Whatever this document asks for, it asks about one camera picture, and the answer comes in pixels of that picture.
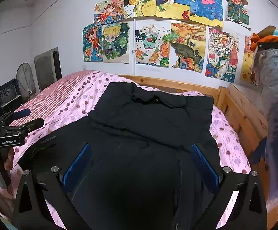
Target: yellow lemon drawing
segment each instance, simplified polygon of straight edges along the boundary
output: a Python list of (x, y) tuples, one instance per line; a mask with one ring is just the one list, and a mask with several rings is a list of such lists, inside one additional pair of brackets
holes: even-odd
[(140, 2), (140, 0), (128, 0), (129, 5), (136, 5)]
[(144, 3), (141, 8), (141, 12), (144, 16), (153, 16), (156, 13), (156, 0), (150, 0)]

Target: pink blanket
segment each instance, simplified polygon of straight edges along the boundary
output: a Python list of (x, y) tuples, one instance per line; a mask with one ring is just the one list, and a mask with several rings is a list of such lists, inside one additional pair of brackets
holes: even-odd
[[(33, 100), (18, 109), (29, 108), (31, 115), (14, 121), (13, 126), (21, 125), (38, 117), (43, 118), (44, 126), (30, 133), (25, 140), (25, 145), (14, 148), (14, 168), (11, 170), (11, 183), (14, 197), (23, 172), (17, 162), (23, 156), (24, 152), (38, 139), (52, 131), (87, 116), (88, 112), (94, 109), (94, 106), (108, 84), (117, 81), (133, 82), (132, 80), (100, 71), (73, 73), (55, 82)], [(137, 86), (147, 91), (158, 90), (138, 84)], [(203, 94), (194, 91), (178, 93), (177, 95), (203, 96)], [(215, 106), (212, 111), (210, 133), (218, 144), (221, 166), (229, 166), (234, 172), (238, 173), (249, 173), (251, 171), (247, 157), (239, 144), (237, 134), (230, 127), (223, 113)], [(217, 228), (226, 223), (235, 204), (237, 195), (238, 191), (235, 191)], [(48, 207), (55, 223), (65, 228), (55, 209), (49, 204)]]

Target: black garment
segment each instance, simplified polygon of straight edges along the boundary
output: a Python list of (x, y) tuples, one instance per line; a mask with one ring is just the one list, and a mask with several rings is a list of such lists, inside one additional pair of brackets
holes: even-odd
[(110, 83), (88, 117), (39, 140), (19, 164), (66, 170), (88, 143), (92, 157), (68, 196), (92, 230), (190, 229), (213, 197), (189, 154), (199, 142), (219, 162), (212, 108), (209, 97)]

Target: blue gripper pad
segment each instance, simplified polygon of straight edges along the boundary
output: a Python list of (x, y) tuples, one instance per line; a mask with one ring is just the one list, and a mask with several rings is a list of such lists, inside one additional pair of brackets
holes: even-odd
[(219, 177), (215, 170), (196, 144), (193, 144), (190, 150), (192, 161), (198, 169), (207, 189), (212, 193), (217, 193), (219, 191)]
[(86, 165), (90, 161), (90, 158), (91, 147), (89, 144), (86, 144), (62, 177), (63, 190), (65, 193), (72, 191)]

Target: orange cloth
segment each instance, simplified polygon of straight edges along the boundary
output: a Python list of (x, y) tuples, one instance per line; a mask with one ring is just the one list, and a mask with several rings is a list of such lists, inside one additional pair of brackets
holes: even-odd
[(252, 41), (251, 50), (255, 51), (257, 44), (259, 42), (278, 42), (278, 36), (269, 35), (261, 39), (257, 34), (253, 34), (251, 41)]

